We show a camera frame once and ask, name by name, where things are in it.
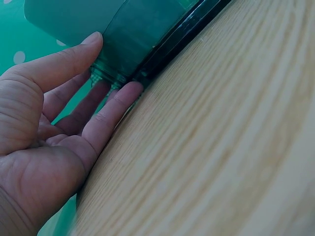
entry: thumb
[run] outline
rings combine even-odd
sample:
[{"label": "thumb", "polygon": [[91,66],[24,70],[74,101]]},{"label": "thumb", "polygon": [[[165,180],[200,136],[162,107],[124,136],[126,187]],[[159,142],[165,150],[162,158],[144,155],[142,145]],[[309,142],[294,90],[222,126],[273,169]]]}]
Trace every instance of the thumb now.
[{"label": "thumb", "polygon": [[95,32],[80,45],[30,62],[16,65],[3,74],[17,74],[36,83],[43,93],[85,72],[103,46],[102,35]]}]

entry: wooden surface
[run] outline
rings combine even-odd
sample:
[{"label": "wooden surface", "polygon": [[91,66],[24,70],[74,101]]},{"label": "wooden surface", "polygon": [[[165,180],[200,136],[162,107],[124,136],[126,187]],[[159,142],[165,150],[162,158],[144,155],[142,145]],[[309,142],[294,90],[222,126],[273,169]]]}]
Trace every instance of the wooden surface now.
[{"label": "wooden surface", "polygon": [[208,25],[100,157],[74,235],[315,235],[315,1]]}]

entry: white polka dot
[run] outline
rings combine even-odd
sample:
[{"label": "white polka dot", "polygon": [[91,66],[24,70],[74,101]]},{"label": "white polka dot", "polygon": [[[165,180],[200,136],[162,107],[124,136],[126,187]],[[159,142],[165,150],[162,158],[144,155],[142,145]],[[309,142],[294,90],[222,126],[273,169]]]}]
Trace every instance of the white polka dot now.
[{"label": "white polka dot", "polygon": [[60,42],[59,40],[57,40],[57,44],[59,45],[59,46],[65,46],[65,44],[64,43],[62,43],[62,42]]},{"label": "white polka dot", "polygon": [[13,57],[13,61],[15,64],[21,64],[25,62],[25,53],[21,51],[17,52]]}]

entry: green background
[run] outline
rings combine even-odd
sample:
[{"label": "green background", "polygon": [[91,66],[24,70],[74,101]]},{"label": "green background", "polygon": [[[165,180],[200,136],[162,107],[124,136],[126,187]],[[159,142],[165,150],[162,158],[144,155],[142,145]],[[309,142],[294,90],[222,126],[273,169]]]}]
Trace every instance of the green background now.
[{"label": "green background", "polygon": [[[15,64],[61,51],[65,45],[30,24],[24,17],[24,0],[0,0],[0,74]],[[68,115],[88,93],[88,81],[62,111]],[[53,216],[38,235],[66,235],[75,216],[75,196]]]}]

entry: hand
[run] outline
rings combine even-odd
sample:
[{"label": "hand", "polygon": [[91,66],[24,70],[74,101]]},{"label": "hand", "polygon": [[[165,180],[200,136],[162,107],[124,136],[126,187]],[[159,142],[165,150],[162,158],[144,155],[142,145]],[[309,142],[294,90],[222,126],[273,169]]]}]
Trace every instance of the hand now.
[{"label": "hand", "polygon": [[80,188],[141,93],[139,83],[129,83],[92,117],[110,90],[99,82],[72,114],[51,124],[88,80],[101,48],[101,34],[94,33],[0,77],[0,232],[36,234]]}]

